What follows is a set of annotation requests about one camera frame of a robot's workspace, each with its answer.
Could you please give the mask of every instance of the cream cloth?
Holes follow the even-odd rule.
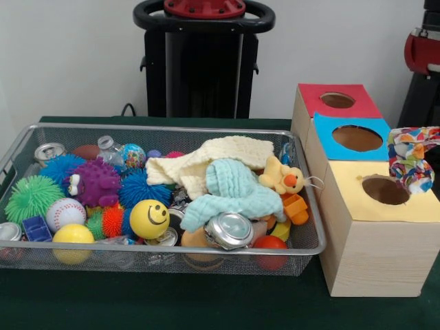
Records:
[[[239,160],[251,170],[265,167],[266,159],[274,154],[270,141],[244,136],[227,136],[204,142],[196,151],[178,158],[150,158],[146,163],[147,183],[180,184],[196,199],[206,190],[206,168],[214,160]]]

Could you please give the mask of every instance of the orange spiky ball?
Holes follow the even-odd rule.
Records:
[[[124,209],[119,204],[111,208],[105,208],[102,215],[102,231],[106,237],[122,235],[122,222],[124,220]]]

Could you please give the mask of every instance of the black cable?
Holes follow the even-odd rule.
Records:
[[[137,116],[135,107],[131,103],[127,103],[126,105],[124,105],[124,108],[122,108],[121,116],[125,115],[125,111],[127,111],[127,108],[131,108],[131,113],[133,114],[133,117]]]

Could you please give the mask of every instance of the plastic bottle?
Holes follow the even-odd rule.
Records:
[[[100,137],[98,139],[98,146],[101,150],[98,157],[102,157],[104,162],[113,165],[119,174],[127,170],[122,156],[123,146],[115,142],[111,136],[105,135]]]

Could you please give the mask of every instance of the toy pile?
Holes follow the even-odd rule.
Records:
[[[280,161],[272,142],[228,136],[186,155],[162,156],[104,136],[98,145],[64,149],[40,162],[38,175],[18,181],[6,224],[20,233],[13,240],[24,232],[28,241],[56,243],[287,249],[292,224],[309,218],[298,193],[310,178],[286,165],[291,156],[283,150]],[[54,250],[68,265],[90,254]],[[206,255],[185,258],[204,269],[223,262]],[[277,270],[286,261],[262,257],[258,264]]]

